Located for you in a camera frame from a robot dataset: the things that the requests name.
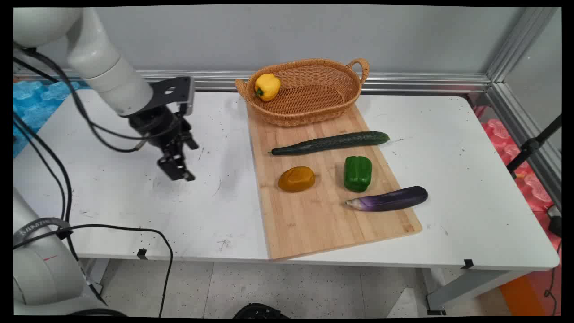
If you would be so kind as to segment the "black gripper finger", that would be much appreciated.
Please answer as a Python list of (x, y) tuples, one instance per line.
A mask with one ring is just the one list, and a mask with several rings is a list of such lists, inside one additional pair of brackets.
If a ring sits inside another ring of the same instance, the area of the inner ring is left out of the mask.
[(172, 180), (194, 181), (195, 176), (189, 172), (182, 153), (165, 153), (157, 161), (158, 167)]
[(199, 145), (193, 139), (191, 131), (184, 129), (183, 127), (179, 130), (178, 140), (181, 144), (187, 145), (187, 147), (191, 150), (196, 150), (199, 148)]

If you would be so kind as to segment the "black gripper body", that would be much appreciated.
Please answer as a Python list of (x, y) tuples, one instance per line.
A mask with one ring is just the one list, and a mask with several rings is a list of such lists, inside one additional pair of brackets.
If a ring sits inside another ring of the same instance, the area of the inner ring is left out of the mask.
[(150, 144), (162, 153), (181, 155), (187, 136), (187, 122), (180, 112), (173, 113), (166, 106), (148, 109), (127, 117), (129, 126), (137, 131), (142, 139), (137, 148)]

